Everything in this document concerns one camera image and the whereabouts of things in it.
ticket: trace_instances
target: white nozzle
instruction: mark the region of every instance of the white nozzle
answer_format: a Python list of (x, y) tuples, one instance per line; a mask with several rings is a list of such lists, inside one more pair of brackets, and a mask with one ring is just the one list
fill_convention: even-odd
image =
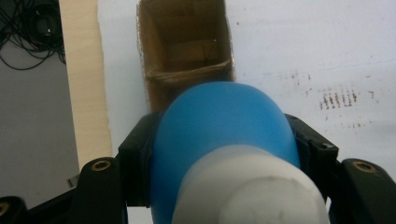
[(173, 224), (329, 223), (301, 170), (252, 146), (218, 148), (198, 160), (179, 190)]

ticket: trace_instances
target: open cardboard box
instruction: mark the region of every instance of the open cardboard box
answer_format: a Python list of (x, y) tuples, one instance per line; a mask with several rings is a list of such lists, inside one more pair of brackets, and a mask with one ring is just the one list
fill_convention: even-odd
[(223, 0), (141, 0), (137, 31), (151, 111), (194, 85), (234, 80)]

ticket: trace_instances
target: screw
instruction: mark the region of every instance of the screw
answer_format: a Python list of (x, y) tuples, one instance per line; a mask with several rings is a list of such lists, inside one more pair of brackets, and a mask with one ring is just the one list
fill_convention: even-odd
[(104, 171), (108, 167), (110, 167), (111, 162), (110, 161), (97, 161), (96, 163), (91, 166), (91, 169), (93, 171)]

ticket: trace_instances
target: wooden plank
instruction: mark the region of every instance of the wooden plank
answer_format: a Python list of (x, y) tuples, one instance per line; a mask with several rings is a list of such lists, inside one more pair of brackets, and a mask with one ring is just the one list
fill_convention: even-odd
[(61, 0), (79, 167), (111, 155), (96, 0)]

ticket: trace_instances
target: white surface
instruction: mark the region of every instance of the white surface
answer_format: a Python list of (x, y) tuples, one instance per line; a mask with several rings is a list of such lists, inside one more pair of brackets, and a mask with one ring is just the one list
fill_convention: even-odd
[[(147, 112), (135, 5), (99, 0), (113, 149)], [(340, 147), (340, 160), (372, 161), (396, 179), (396, 1), (226, 5), (237, 81), (322, 133)]]
[(172, 220), (173, 224), (267, 222), (327, 224), (329, 219), (318, 188), (301, 170), (244, 145), (217, 148), (190, 168)]

